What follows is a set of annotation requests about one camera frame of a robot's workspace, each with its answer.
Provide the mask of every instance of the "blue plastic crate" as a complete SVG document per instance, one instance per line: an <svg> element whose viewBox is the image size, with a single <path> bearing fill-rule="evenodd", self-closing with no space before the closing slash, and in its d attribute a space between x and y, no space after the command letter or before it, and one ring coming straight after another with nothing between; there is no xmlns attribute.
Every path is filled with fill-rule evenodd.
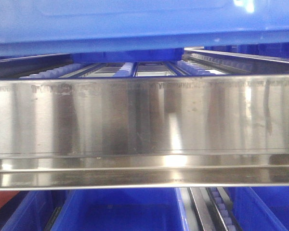
<svg viewBox="0 0 289 231"><path fill-rule="evenodd" d="M62 206L67 191L30 191L1 231L43 231L56 206Z"/></svg>
<svg viewBox="0 0 289 231"><path fill-rule="evenodd" d="M0 56L289 42L289 0L0 0Z"/></svg>
<svg viewBox="0 0 289 231"><path fill-rule="evenodd" d="M52 231L187 231L178 189L71 192Z"/></svg>
<svg viewBox="0 0 289 231"><path fill-rule="evenodd" d="M289 187L228 188L243 230L289 231Z"/></svg>
<svg viewBox="0 0 289 231"><path fill-rule="evenodd" d="M164 49L147 51L93 52L73 54L75 63L146 62L181 60L184 49Z"/></svg>
<svg viewBox="0 0 289 231"><path fill-rule="evenodd" d="M0 230L9 220L14 211L21 204L25 196L27 195L27 191L22 191L16 194L10 201L8 201L2 208L0 208Z"/></svg>

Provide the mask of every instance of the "gravity roller conveyor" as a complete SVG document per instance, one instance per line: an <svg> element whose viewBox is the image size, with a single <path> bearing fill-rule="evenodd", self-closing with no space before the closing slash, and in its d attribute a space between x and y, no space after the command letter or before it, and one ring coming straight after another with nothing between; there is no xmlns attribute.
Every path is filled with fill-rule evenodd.
<svg viewBox="0 0 289 231"><path fill-rule="evenodd" d="M25 59L0 61L0 189L289 185L289 60Z"/></svg>

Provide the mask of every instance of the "blue container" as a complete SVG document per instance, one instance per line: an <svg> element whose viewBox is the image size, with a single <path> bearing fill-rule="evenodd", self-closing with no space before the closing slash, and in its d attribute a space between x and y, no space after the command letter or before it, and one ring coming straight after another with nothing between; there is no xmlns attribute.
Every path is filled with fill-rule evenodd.
<svg viewBox="0 0 289 231"><path fill-rule="evenodd" d="M186 231L179 189L71 192L52 231Z"/></svg>
<svg viewBox="0 0 289 231"><path fill-rule="evenodd" d="M43 231L56 206L62 206L67 191L30 191L1 231Z"/></svg>
<svg viewBox="0 0 289 231"><path fill-rule="evenodd" d="M273 43L273 44L259 44L258 55L273 56L281 58L289 58L289 42L287 43Z"/></svg>
<svg viewBox="0 0 289 231"><path fill-rule="evenodd" d="M0 230L9 220L11 215L18 208L18 206L21 204L27 194L27 191L19 192L0 209Z"/></svg>
<svg viewBox="0 0 289 231"><path fill-rule="evenodd" d="M228 188L243 230L289 231L289 187Z"/></svg>
<svg viewBox="0 0 289 231"><path fill-rule="evenodd" d="M0 56L289 42L289 0L0 0Z"/></svg>
<svg viewBox="0 0 289 231"><path fill-rule="evenodd" d="M181 60L184 49L165 49L147 51L93 52L73 54L75 63L112 63Z"/></svg>

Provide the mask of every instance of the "reflective metal surface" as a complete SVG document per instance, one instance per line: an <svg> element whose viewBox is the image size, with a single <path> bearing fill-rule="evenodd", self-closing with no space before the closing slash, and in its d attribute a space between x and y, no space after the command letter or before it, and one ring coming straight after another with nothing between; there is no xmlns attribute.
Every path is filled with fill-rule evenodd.
<svg viewBox="0 0 289 231"><path fill-rule="evenodd" d="M195 203L190 196L189 188L180 188L181 199L184 205L185 220L189 231L203 231L197 219Z"/></svg>
<svg viewBox="0 0 289 231"><path fill-rule="evenodd" d="M201 224L203 231L216 231L214 223L211 219L208 207L202 196L201 190L198 187L189 188L191 198L194 202L195 209L199 223Z"/></svg>
<svg viewBox="0 0 289 231"><path fill-rule="evenodd" d="M190 48L186 49L184 59L232 74L289 74L289 59L277 57Z"/></svg>
<svg viewBox="0 0 289 231"><path fill-rule="evenodd" d="M0 188L213 184L289 184L289 75L0 81Z"/></svg>
<svg viewBox="0 0 289 231"><path fill-rule="evenodd" d="M3 159L0 189L289 185L289 164L282 163L287 158L164 155ZM211 164L201 163L211 159ZM232 166L231 159L242 164ZM251 160L253 164L244 164Z"/></svg>
<svg viewBox="0 0 289 231"><path fill-rule="evenodd" d="M0 81L0 154L233 150L289 153L289 75Z"/></svg>

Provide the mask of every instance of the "metal bar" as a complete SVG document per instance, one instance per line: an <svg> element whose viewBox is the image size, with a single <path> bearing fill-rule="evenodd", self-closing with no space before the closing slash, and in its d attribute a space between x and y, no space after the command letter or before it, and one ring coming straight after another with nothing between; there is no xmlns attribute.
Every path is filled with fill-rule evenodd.
<svg viewBox="0 0 289 231"><path fill-rule="evenodd" d="M211 219L208 207L198 187L189 188L191 198L194 202L196 215L203 231L216 231L214 223Z"/></svg>
<svg viewBox="0 0 289 231"><path fill-rule="evenodd" d="M138 65L139 65L139 63L135 63L134 68L132 70L132 74L131 74L132 77L136 76Z"/></svg>
<svg viewBox="0 0 289 231"><path fill-rule="evenodd" d="M185 76L186 75L186 72L183 72L181 69L179 69L178 67L172 65L172 63L170 63L170 62L163 62L163 64L169 70L171 70L173 73L175 73L177 76Z"/></svg>
<svg viewBox="0 0 289 231"><path fill-rule="evenodd" d="M68 73L66 75L60 76L59 78L73 78L73 77L80 77L81 75L84 75L88 72L92 72L92 71L97 71L99 69L101 69L102 67L104 67L105 64L92 64L89 66L86 66L80 70Z"/></svg>
<svg viewBox="0 0 289 231"><path fill-rule="evenodd" d="M68 158L65 155L1 159L0 189L289 185L289 165L255 162L254 166L231 166L229 160L223 166L221 163L226 162L223 155L215 158L215 165L196 164L197 160L211 158L206 155ZM242 163L248 159L242 155L230 155L230 158L239 158ZM182 160L194 165L182 165Z"/></svg>
<svg viewBox="0 0 289 231"><path fill-rule="evenodd" d="M71 63L69 54L4 59L0 60L0 78L19 78Z"/></svg>
<svg viewBox="0 0 289 231"><path fill-rule="evenodd" d="M203 231L201 225L199 224L197 214L195 211L195 203L192 199L189 188L179 188L181 194L181 200L184 205L185 212L185 224L187 224L187 230L189 231Z"/></svg>
<svg viewBox="0 0 289 231"><path fill-rule="evenodd" d="M62 207L56 207L51 215L51 217L49 218L45 228L43 229L43 231L51 231L51 228L53 227L54 222L56 221L57 217L60 214Z"/></svg>
<svg viewBox="0 0 289 231"><path fill-rule="evenodd" d="M185 51L184 59L230 74L289 74L289 59L197 49Z"/></svg>

